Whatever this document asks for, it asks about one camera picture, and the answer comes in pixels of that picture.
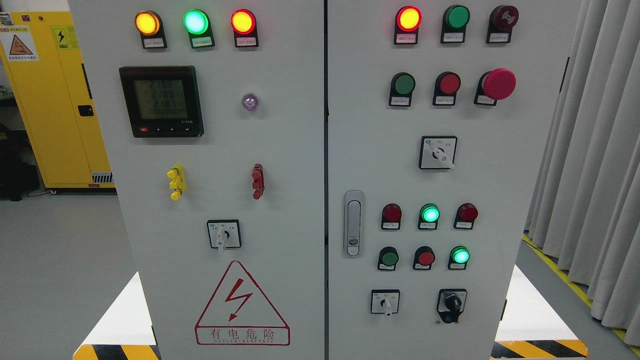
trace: lcd display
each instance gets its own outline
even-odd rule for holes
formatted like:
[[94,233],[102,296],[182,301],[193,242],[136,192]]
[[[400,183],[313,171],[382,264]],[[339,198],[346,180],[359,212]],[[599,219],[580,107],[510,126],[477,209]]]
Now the lcd display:
[[182,80],[134,80],[142,120],[187,119]]

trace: digital power meter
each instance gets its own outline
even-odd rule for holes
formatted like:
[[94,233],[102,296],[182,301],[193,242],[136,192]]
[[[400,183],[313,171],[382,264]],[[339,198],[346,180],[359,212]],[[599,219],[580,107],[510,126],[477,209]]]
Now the digital power meter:
[[194,66],[121,67],[120,80],[134,137],[204,134]]

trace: warning sticker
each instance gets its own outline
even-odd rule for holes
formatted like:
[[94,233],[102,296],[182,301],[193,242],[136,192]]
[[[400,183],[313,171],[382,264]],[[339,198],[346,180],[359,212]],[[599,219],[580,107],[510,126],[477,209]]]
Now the warning sticker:
[[198,345],[280,345],[289,326],[251,274],[232,261],[195,327]]
[[73,25],[51,26],[53,39],[56,42],[58,50],[78,50],[78,37],[76,36],[76,28]]
[[0,27],[0,42],[8,61],[38,61],[29,26]]

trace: lightning bolt symbol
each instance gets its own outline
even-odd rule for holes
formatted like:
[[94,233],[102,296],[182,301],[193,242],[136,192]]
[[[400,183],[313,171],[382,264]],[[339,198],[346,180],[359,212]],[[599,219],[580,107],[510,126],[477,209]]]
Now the lightning bolt symbol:
[[230,301],[233,301],[233,300],[244,298],[244,300],[242,301],[240,306],[238,306],[236,311],[234,311],[233,313],[229,314],[229,322],[231,322],[231,320],[233,320],[233,319],[238,317],[236,315],[237,312],[240,311],[240,309],[244,306],[244,303],[246,303],[246,301],[249,300],[251,295],[253,295],[253,293],[249,293],[249,294],[244,294],[244,295],[240,295],[240,296],[234,297],[234,293],[236,292],[236,290],[238,290],[238,288],[240,288],[240,285],[242,285],[243,282],[244,282],[244,280],[238,279],[236,281],[236,284],[234,285],[234,288],[231,289],[231,292],[229,293],[229,295],[227,295],[227,298],[225,299],[225,302],[230,302]]

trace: green indicator light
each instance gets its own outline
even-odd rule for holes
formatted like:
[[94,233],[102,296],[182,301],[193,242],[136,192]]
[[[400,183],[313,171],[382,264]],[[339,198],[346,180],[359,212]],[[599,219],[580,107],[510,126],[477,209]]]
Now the green indicator light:
[[434,204],[427,204],[422,207],[420,215],[426,222],[436,222],[440,217],[440,210],[438,210],[438,207]]
[[382,263],[386,266],[394,266],[398,262],[398,255],[388,252],[382,255]]
[[464,246],[459,246],[451,252],[451,258],[458,264],[464,264],[469,261],[469,250]]
[[187,31],[194,35],[201,35],[209,29],[209,18],[201,10],[189,10],[184,14],[182,22]]
[[454,5],[447,10],[447,26],[452,29],[460,29],[469,23],[469,9],[462,5]]
[[415,88],[415,80],[409,75],[401,75],[396,79],[394,87],[396,88],[396,92],[406,95]]

